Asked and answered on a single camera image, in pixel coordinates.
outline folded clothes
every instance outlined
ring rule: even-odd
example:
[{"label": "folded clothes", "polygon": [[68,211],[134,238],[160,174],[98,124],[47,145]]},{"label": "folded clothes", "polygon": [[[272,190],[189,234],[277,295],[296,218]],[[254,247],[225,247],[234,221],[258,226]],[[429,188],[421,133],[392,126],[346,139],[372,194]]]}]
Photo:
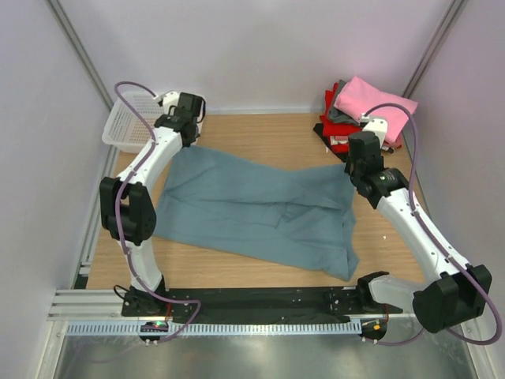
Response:
[{"label": "folded clothes", "polygon": [[336,88],[338,84],[335,83],[333,91],[326,91],[324,94],[324,104],[325,104],[325,112],[320,116],[320,120],[323,123],[323,135],[325,137],[331,136],[348,136],[352,133],[359,132],[361,127],[357,125],[351,125],[346,123],[335,124],[328,120],[326,114],[328,113],[328,109],[331,107],[333,96],[335,94]]},{"label": "folded clothes", "polygon": [[198,146],[172,159],[155,235],[349,280],[354,187],[344,165],[286,171]]},{"label": "folded clothes", "polygon": [[358,126],[359,122],[354,120],[354,118],[350,117],[348,114],[345,114],[338,108],[335,108],[334,104],[337,100],[337,96],[340,94],[344,86],[347,84],[346,81],[340,80],[338,83],[333,85],[333,98],[329,106],[327,107],[326,117],[328,120],[335,124],[351,124]]},{"label": "folded clothes", "polygon": [[[405,99],[401,96],[382,92],[377,88],[363,81],[360,77],[353,79],[345,85],[335,101],[335,107],[348,114],[354,120],[359,121],[361,114],[370,110],[375,105],[382,103],[397,103],[403,105],[414,113],[417,108],[417,102]],[[403,126],[408,121],[406,114],[398,108],[384,107],[372,112],[374,116],[384,117],[387,120],[386,140],[390,144],[398,138]]]}]

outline basket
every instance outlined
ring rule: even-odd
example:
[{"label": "basket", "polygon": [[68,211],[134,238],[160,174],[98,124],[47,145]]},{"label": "basket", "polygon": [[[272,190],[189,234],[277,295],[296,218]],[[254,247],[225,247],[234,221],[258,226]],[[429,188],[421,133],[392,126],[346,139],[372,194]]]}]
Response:
[{"label": "basket", "polygon": [[[146,92],[132,91],[122,95],[151,126],[163,113],[163,108]],[[103,129],[102,141],[116,146],[122,152],[140,152],[150,138],[145,125],[117,99]]]}]

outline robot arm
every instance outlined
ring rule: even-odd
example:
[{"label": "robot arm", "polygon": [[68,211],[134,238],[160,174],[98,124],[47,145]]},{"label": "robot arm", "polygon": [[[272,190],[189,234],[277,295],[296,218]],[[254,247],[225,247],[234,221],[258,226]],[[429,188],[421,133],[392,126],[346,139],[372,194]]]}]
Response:
[{"label": "robot arm", "polygon": [[[156,180],[173,156],[183,147],[189,147],[199,137],[198,123],[204,117],[204,99],[188,93],[169,92],[163,97],[165,113],[155,122],[153,130],[156,146],[143,162],[141,169],[129,180],[124,192],[129,203],[121,205],[122,226],[126,246],[137,274],[153,291],[164,293],[165,283],[159,271],[152,249],[152,233],[155,230],[156,214],[150,194]],[[104,178],[100,183],[100,208],[102,225],[112,238],[119,240],[114,201],[119,186],[127,179],[132,169],[147,156],[152,148],[150,140],[135,160],[117,178]],[[131,277],[131,286],[144,291],[137,278]]]},{"label": "robot arm", "polygon": [[[364,131],[349,137],[346,173],[350,175],[358,193],[366,197],[370,205],[378,209],[402,236],[421,266],[428,286],[379,274],[368,285],[372,298],[401,307],[407,312],[413,311],[421,325],[433,333],[480,316],[484,311],[484,299],[446,259],[414,217],[406,178],[399,170],[384,167],[380,155],[381,142],[376,131],[378,120],[370,119],[370,128],[365,127]],[[442,236],[419,206],[415,195],[413,199],[416,212],[429,231],[488,293],[491,274],[486,267],[471,266]]]}]

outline pink shirt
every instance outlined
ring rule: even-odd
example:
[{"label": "pink shirt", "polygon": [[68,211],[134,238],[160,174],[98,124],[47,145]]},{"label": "pink shirt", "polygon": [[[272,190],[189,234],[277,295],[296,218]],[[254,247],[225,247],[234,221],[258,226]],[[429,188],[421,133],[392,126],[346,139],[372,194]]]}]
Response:
[{"label": "pink shirt", "polygon": [[[346,84],[335,100],[335,107],[356,121],[359,121],[362,113],[382,103],[403,105],[412,114],[417,108],[417,102],[392,95],[391,93],[382,92],[359,77],[353,77]],[[380,108],[373,111],[372,115],[384,117],[387,120],[386,141],[390,144],[396,141],[403,126],[409,120],[406,114],[393,107]]]}]

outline wooden board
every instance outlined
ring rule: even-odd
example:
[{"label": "wooden board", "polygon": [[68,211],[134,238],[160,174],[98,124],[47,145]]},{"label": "wooden board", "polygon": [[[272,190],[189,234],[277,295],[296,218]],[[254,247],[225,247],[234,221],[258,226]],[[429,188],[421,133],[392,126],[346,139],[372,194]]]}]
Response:
[{"label": "wooden board", "polygon": [[[312,131],[314,114],[209,115],[198,144],[229,152],[253,162],[286,170],[340,163]],[[124,170],[134,155],[121,153],[116,174]],[[410,158],[405,148],[385,155],[388,167],[397,167],[405,176]],[[156,204],[168,168],[160,175],[152,193]],[[156,261],[166,285],[196,287],[315,287],[352,285],[370,272],[384,270],[397,277],[423,281],[424,277],[395,229],[362,197],[353,205],[357,224],[353,246],[360,258],[352,280],[344,282],[323,272],[278,265],[233,253],[153,238]],[[101,230],[88,281],[89,289],[129,286],[125,258],[109,233]]]}]

